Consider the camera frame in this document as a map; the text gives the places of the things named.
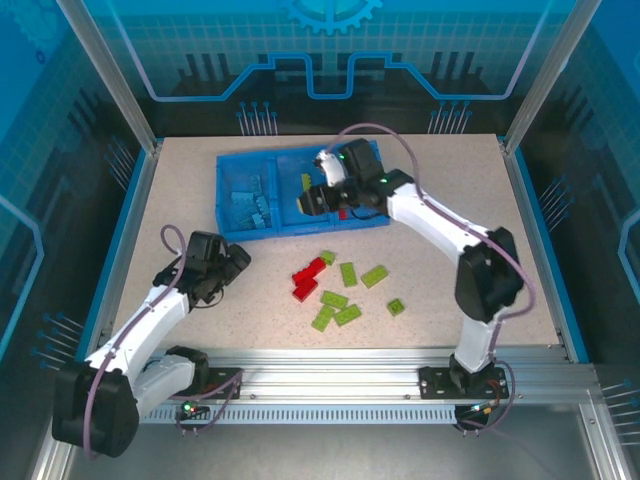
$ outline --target blue edge trim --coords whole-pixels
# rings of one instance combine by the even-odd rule
[[[142,150],[138,157],[138,161],[136,162],[136,168],[133,171],[130,187],[127,191],[127,195],[122,205],[120,216],[118,217],[118,223],[116,224],[116,229],[113,233],[113,238],[111,239],[111,245],[109,246],[109,251],[107,252],[107,258],[105,259],[104,267],[102,268],[102,273],[100,274],[100,280],[98,281],[98,287],[96,288],[96,293],[93,297],[93,302],[91,303],[89,315],[87,316],[87,322],[82,333],[82,338],[80,339],[80,345],[78,346],[78,352],[76,354],[76,360],[78,361],[84,360],[88,353],[91,335],[93,333],[93,329],[95,328],[95,324],[98,318],[98,311],[100,309],[100,304],[102,303],[102,298],[107,286],[107,281],[113,267],[116,252],[118,251],[118,247],[120,246],[120,242],[122,240],[122,232],[124,230],[125,222],[129,216],[131,203],[133,201],[133,195],[138,186],[138,181],[140,180],[140,173],[142,171],[145,156],[146,153],[144,152],[144,150]],[[567,287],[564,283],[564,279],[562,278],[562,273],[560,272],[558,259],[556,258],[555,251],[553,250],[553,246],[551,244],[551,237],[549,236],[549,232],[547,231],[547,228],[545,226],[544,219],[542,217],[542,211],[540,210],[540,205],[538,204],[538,200],[533,189],[533,183],[531,182],[531,177],[529,176],[529,170],[527,169],[524,156],[522,155],[522,151],[520,150],[520,148],[516,150],[515,156],[518,163],[518,168],[520,169],[520,172],[522,174],[527,198],[533,210],[533,216],[536,222],[536,226],[540,232],[540,237],[542,238],[542,247],[545,254],[547,255],[549,265],[551,266],[551,275],[553,276],[556,288],[558,290],[560,303],[564,311],[567,326],[569,328],[570,341],[573,342],[573,346],[578,357],[576,360],[579,363],[589,363],[589,356],[587,355],[587,350],[582,339],[582,334],[580,333],[580,328],[578,327],[578,321],[576,319],[575,312],[573,311],[571,301],[569,300],[569,293],[567,292]]]
[[[76,352],[76,360],[79,362],[83,361],[87,357],[89,351],[89,342],[91,341],[91,335],[93,334],[93,330],[96,327],[96,322],[98,321],[98,311],[100,310],[100,305],[102,304],[104,291],[107,288],[107,282],[113,268],[113,262],[116,258],[116,252],[120,247],[122,232],[124,230],[124,225],[127,222],[127,218],[129,217],[131,204],[133,202],[133,196],[136,192],[136,189],[138,188],[138,182],[140,181],[140,174],[142,172],[142,167],[145,163],[146,156],[147,152],[141,149],[140,154],[138,155],[138,160],[136,161],[136,166],[133,169],[133,175],[131,175],[129,189],[127,190],[127,194],[124,197],[124,203],[122,204],[122,209],[120,210],[120,215],[118,216],[116,229],[113,232],[113,237],[111,237],[111,244],[109,245],[107,258],[105,259],[104,266],[102,267],[102,273],[100,273],[100,280],[98,280],[96,293],[94,294],[93,301],[91,302],[89,315],[87,315],[87,322],[85,323],[84,330],[82,331],[82,336],[80,337],[80,344],[78,345],[78,350]]]
[[[542,238],[542,248],[544,249],[544,253],[549,260],[549,265],[551,266],[551,275],[553,276],[553,280],[558,291],[558,297],[560,297],[560,304],[567,320],[567,327],[569,328],[569,338],[565,340],[572,342],[573,348],[576,351],[576,356],[578,357],[576,360],[579,363],[589,363],[589,355],[587,355],[587,349],[585,348],[584,340],[582,339],[582,333],[580,332],[580,327],[578,326],[578,320],[576,319],[576,314],[573,311],[573,306],[571,305],[571,301],[569,300],[569,293],[567,292],[567,287],[564,283],[564,279],[562,278],[560,265],[558,264],[556,253],[553,250],[551,237],[549,236],[549,231],[547,230],[547,226],[544,223],[542,210],[540,209],[538,198],[536,197],[536,193],[533,189],[533,182],[531,181],[531,176],[529,175],[529,170],[527,169],[527,164],[524,160],[524,156],[522,155],[520,147],[516,149],[516,161],[518,162],[518,168],[520,169],[520,172],[522,174],[524,186],[527,191],[527,200],[531,204],[531,208],[533,210],[536,227],[538,228],[540,237]]]

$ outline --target lego brick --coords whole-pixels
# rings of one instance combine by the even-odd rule
[[[293,296],[296,297],[299,301],[304,302],[309,295],[316,289],[318,286],[318,282],[316,282],[313,278],[307,278],[303,282],[301,282],[296,289],[293,291]]]
[[[354,304],[345,308],[341,312],[336,313],[333,316],[333,318],[336,320],[336,323],[338,324],[338,326],[342,327],[343,325],[346,325],[347,323],[352,322],[353,320],[358,318],[360,315],[362,315],[360,308]]]
[[[342,273],[342,282],[345,287],[354,287],[358,284],[358,277],[356,277],[356,271],[353,268],[353,263],[341,263],[340,273]]]
[[[231,192],[231,201],[237,205],[249,205],[253,203],[253,193]]]
[[[389,272],[387,271],[387,269],[384,268],[384,266],[382,265],[378,265],[377,267],[372,268],[367,273],[362,275],[360,279],[362,280],[362,283],[364,283],[367,288],[371,288],[377,283],[379,283],[380,281],[387,278],[387,275],[389,275]]]
[[[402,303],[399,298],[394,298],[389,303],[387,303],[387,310],[389,310],[391,315],[393,315],[394,317],[396,315],[400,315],[402,312],[404,312],[404,303]]]
[[[293,279],[293,283],[299,285],[302,281],[307,278],[314,278],[318,273],[324,270],[327,267],[327,264],[324,263],[320,257],[315,258],[308,267],[303,268],[298,273],[294,273],[291,278]]]
[[[251,218],[253,219],[253,223],[255,223],[256,228],[265,228],[266,225],[259,213],[254,213]]]
[[[311,326],[320,332],[324,332],[335,313],[336,311],[329,305],[323,305],[315,320],[311,322]]]
[[[338,310],[343,310],[349,303],[349,299],[337,293],[325,291],[322,294],[322,298],[320,298],[320,303],[337,308]]]
[[[267,203],[267,199],[264,198],[263,196],[260,197],[256,197],[256,205],[258,206],[258,210],[260,211],[260,215],[262,215],[262,217],[268,217],[270,212],[269,212],[269,204]]]
[[[320,258],[324,260],[324,263],[331,266],[333,265],[333,262],[335,262],[336,260],[336,254],[333,252],[330,252],[329,250],[325,250],[320,254]]]
[[[262,183],[260,182],[260,175],[251,175],[249,177],[249,181],[251,182],[251,192],[255,194],[255,196],[262,195]]]
[[[302,190],[307,191],[311,188],[311,175],[308,173],[302,174]]]

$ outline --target beige tabletop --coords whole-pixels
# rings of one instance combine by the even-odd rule
[[[160,241],[166,223],[188,236],[194,230],[217,232],[216,157],[254,149],[322,145],[332,137],[167,138],[149,194],[124,292],[118,329],[139,307],[151,281],[172,256]],[[412,173],[402,146],[386,136],[376,139],[386,170]],[[525,270],[534,279],[538,303],[526,317],[502,330],[499,344],[557,343],[551,314],[542,293],[531,248],[493,135],[407,135],[421,165],[421,180],[433,197],[470,221],[494,229],[504,226],[516,239]],[[224,300],[208,310],[194,310],[165,337],[162,346],[194,348],[397,348],[456,345],[461,311],[453,292],[455,269],[436,247],[408,227],[391,225],[245,242],[252,263],[225,290]],[[291,275],[322,250],[337,254],[336,263],[318,276],[319,286],[304,302],[291,294]],[[384,265],[389,276],[367,290],[362,282],[345,288],[338,263],[353,262],[358,276]],[[330,290],[347,296],[363,315],[324,333],[311,327]],[[517,305],[526,300],[520,294]],[[392,317],[386,303],[400,298],[406,311]]]

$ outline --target green lego brick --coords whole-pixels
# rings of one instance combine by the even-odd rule
[[[311,322],[311,326],[320,332],[324,332],[327,328],[327,325],[331,322],[333,315],[335,314],[335,310],[331,308],[329,305],[323,305],[318,315],[313,322]]]
[[[354,305],[350,305],[349,307],[345,308],[341,312],[336,313],[333,318],[335,318],[336,323],[338,324],[338,326],[341,327],[341,326],[346,325],[347,323],[355,320],[360,315],[362,315],[362,312],[360,311],[360,308],[358,308],[358,306],[354,304]]]
[[[331,266],[333,265],[333,262],[335,262],[336,260],[336,254],[333,252],[330,252],[329,250],[325,250],[320,254],[320,258],[324,260],[324,263]]]
[[[367,273],[362,275],[360,279],[362,283],[365,284],[367,288],[373,287],[376,283],[384,280],[389,275],[389,272],[382,265],[378,265],[377,267],[369,270]]]
[[[311,188],[311,175],[308,173],[302,174],[302,190],[305,192]]]
[[[404,303],[399,298],[395,298],[387,303],[387,309],[394,317],[404,312]]]
[[[342,281],[345,287],[354,287],[358,284],[358,277],[356,277],[353,263],[341,263],[340,272],[342,273]]]
[[[324,303],[325,305],[329,305],[330,307],[337,308],[338,310],[343,310],[348,305],[349,299],[342,295],[338,295],[337,293],[325,291],[322,294],[320,303]]]

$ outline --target purple cable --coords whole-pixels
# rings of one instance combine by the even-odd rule
[[[516,310],[514,312],[507,312],[501,317],[498,317],[498,319],[496,320],[496,327],[493,331],[493,335],[491,336],[491,340],[489,342],[489,358],[493,361],[495,359],[494,352],[496,348],[496,343],[498,341],[498,335],[500,334],[500,328],[502,326],[502,322],[504,322],[509,318],[526,315],[531,310],[533,310],[533,307],[536,302],[536,292],[535,292],[535,287],[533,286],[533,282],[531,281],[527,273],[523,270],[523,268],[518,264],[518,262],[516,262],[511,257],[511,255],[509,255],[502,247],[500,247],[500,245],[495,243],[486,235],[473,230],[472,228],[469,227],[469,225],[465,225],[463,222],[449,215],[449,213],[445,212],[444,210],[441,210],[436,204],[431,202],[431,200],[425,196],[424,192],[422,191],[422,188],[420,187],[420,167],[418,165],[418,159],[416,158],[416,154],[413,152],[413,149],[407,143],[407,141],[404,138],[402,138],[402,136],[400,136],[400,134],[394,132],[388,127],[385,127],[384,125],[378,125],[377,123],[356,123],[355,125],[351,125],[350,127],[347,127],[344,130],[342,130],[340,133],[338,133],[336,138],[327,148],[326,150],[327,153],[331,152],[331,150],[336,146],[338,142],[340,142],[340,140],[342,140],[342,138],[346,134],[354,130],[357,130],[359,128],[374,128],[376,130],[380,130],[382,132],[388,133],[389,135],[393,136],[396,140],[398,140],[402,144],[402,146],[405,148],[407,153],[409,154],[409,157],[411,158],[411,163],[413,164],[413,177],[414,177],[413,180],[416,186],[416,193],[418,194],[418,197],[420,198],[420,200],[422,200],[422,202],[428,208],[433,210],[433,212],[440,215],[442,218],[452,223],[453,225],[458,227],[460,230],[469,233],[471,236],[484,242],[490,248],[495,250],[502,258],[504,258],[509,263],[509,265],[511,265],[511,267],[513,267],[513,269],[522,278],[522,281],[527,285],[527,289],[529,290],[529,302],[527,303],[527,305],[520,310]]]
[[[164,227],[162,227],[162,230],[160,230],[160,238],[162,239],[162,243],[172,253],[177,253],[176,250],[172,249],[166,241],[165,233],[167,230],[173,230],[176,233],[176,235],[178,236],[178,240],[180,241],[180,250],[182,252],[186,252],[187,245],[184,239],[184,235],[182,235],[182,232],[178,229],[178,227],[174,225],[165,225]],[[138,313],[134,317],[134,319],[131,322],[129,322],[129,324],[125,327],[125,329],[118,336],[116,341],[113,343],[113,347],[111,347],[111,350],[109,350],[109,352],[105,355],[104,360],[102,361],[102,364],[100,365],[100,368],[98,369],[98,372],[96,373],[96,376],[93,379],[93,382],[91,383],[91,388],[89,389],[89,395],[87,396],[87,404],[84,409],[84,422],[82,426],[82,447],[84,449],[85,455],[89,460],[95,460],[96,458],[96,455],[94,455],[91,450],[91,414],[93,412],[93,404],[95,402],[96,393],[98,391],[98,386],[102,381],[102,377],[107,371],[107,367],[109,366],[109,363],[111,362],[111,360],[115,358],[115,352],[118,350],[122,342],[124,342],[127,335],[129,335],[129,333],[131,333],[131,331],[135,328],[135,326],[138,323],[140,323],[140,320],[142,320],[147,313],[153,310],[156,307],[156,305],[158,305],[158,303],[160,303],[169,294],[169,292],[171,292],[171,290],[176,286],[176,284],[180,280],[180,277],[182,276],[182,273],[184,272],[184,266],[186,261],[187,259],[183,255],[180,258],[180,261],[178,262],[178,271],[176,275],[173,277],[173,280],[171,280],[171,283],[169,283],[169,285],[167,286],[167,288],[165,288],[160,293],[160,295],[158,295],[149,305],[147,305],[146,308],[141,310],[140,313]]]
[[[211,392],[203,393],[201,395],[193,395],[191,397],[174,396],[174,397],[171,397],[171,398],[174,399],[174,400],[185,400],[185,401],[188,401],[188,400],[192,400],[192,401],[203,400],[205,398],[212,397],[213,395],[216,395],[217,393],[222,392],[229,385],[233,384],[233,387],[229,391],[229,395],[227,395],[227,398],[224,401],[224,403],[222,404],[222,407],[220,408],[220,410],[218,410],[218,413],[216,413],[215,416],[206,425],[204,425],[202,427],[199,427],[199,428],[195,428],[194,427],[194,429],[193,429],[194,433],[203,432],[203,431],[208,430],[209,428],[213,427],[213,425],[218,420],[220,420],[220,417],[222,417],[222,414],[224,413],[224,411],[226,410],[227,406],[229,405],[229,402],[231,401],[231,397],[233,397],[233,394],[235,393],[235,391],[238,388],[238,385],[240,384],[241,381],[242,381],[242,370],[239,371],[238,373],[236,373],[233,377],[231,377],[225,383],[220,385],[218,388],[216,388],[215,390],[212,390]],[[182,430],[182,434],[183,435],[186,432],[190,431],[190,430],[187,430],[186,428],[183,427],[183,425],[182,425],[182,423],[180,423],[180,419],[178,417],[176,417],[176,428]]]

